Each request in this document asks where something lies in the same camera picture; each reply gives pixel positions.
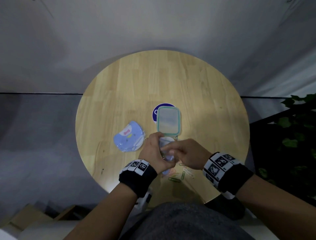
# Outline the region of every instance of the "blue sticker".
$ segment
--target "blue sticker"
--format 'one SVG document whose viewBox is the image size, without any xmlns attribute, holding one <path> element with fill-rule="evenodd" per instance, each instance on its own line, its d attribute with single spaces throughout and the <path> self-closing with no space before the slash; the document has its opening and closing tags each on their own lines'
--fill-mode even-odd
<svg viewBox="0 0 316 240">
<path fill-rule="evenodd" d="M 157 110 L 159 107 L 161 106 L 169 106 L 169 107 L 175 107 L 174 105 L 170 104 L 170 103 L 161 103 L 159 105 L 157 105 L 154 110 L 153 110 L 153 121 L 156 123 L 157 122 Z"/>
</svg>

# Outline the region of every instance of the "paper clip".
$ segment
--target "paper clip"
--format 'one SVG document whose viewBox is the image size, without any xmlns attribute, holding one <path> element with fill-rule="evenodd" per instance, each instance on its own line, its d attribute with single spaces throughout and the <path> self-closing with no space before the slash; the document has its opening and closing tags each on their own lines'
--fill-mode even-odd
<svg viewBox="0 0 316 240">
<path fill-rule="evenodd" d="M 168 178 L 168 180 L 170 180 L 172 182 L 181 182 L 181 180 L 177 179 L 177 178 Z"/>
<path fill-rule="evenodd" d="M 190 177 L 194 178 L 194 175 L 186 168 L 183 168 L 183 171 L 185 171 L 187 174 L 190 175 Z"/>
</svg>

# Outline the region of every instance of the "green paper clip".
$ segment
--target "green paper clip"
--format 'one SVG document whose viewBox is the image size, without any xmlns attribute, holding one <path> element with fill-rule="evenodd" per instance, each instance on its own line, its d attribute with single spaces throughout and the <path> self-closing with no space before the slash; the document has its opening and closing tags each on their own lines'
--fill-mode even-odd
<svg viewBox="0 0 316 240">
<path fill-rule="evenodd" d="M 168 178 L 168 180 L 170 180 L 172 182 L 181 182 L 181 180 L 177 179 L 177 178 Z"/>
</svg>

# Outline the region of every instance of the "green plant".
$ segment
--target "green plant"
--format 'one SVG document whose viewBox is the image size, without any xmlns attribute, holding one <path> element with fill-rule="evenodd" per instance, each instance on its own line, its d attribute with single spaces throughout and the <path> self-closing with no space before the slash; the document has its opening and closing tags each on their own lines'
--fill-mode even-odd
<svg viewBox="0 0 316 240">
<path fill-rule="evenodd" d="M 316 100 L 316 94 L 304 98 L 291 95 L 282 103 L 288 108 Z M 315 109 L 274 122 L 276 157 L 274 162 L 259 168 L 259 174 L 268 182 L 300 196 L 316 199 L 316 105 Z"/>
</svg>

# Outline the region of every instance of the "round wooden table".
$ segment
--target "round wooden table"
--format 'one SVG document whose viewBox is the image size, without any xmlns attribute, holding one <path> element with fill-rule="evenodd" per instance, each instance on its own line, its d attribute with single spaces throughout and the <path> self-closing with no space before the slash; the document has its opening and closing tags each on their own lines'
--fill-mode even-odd
<svg viewBox="0 0 316 240">
<path fill-rule="evenodd" d="M 76 140 L 82 161 L 107 192 L 119 183 L 119 172 L 139 152 L 121 152 L 113 137 L 130 121 L 146 136 L 156 132 L 153 109 L 171 103 L 181 111 L 179 140 L 193 138 L 210 152 L 226 152 L 244 162 L 249 122 L 233 85 L 208 63 L 188 54 L 153 50 L 123 57 L 103 69 L 87 87 L 78 106 Z M 176 171 L 182 173 L 179 164 Z M 153 181 L 150 207 L 167 201 L 206 203 L 219 192 L 192 170 L 180 182 L 160 175 Z"/>
</svg>

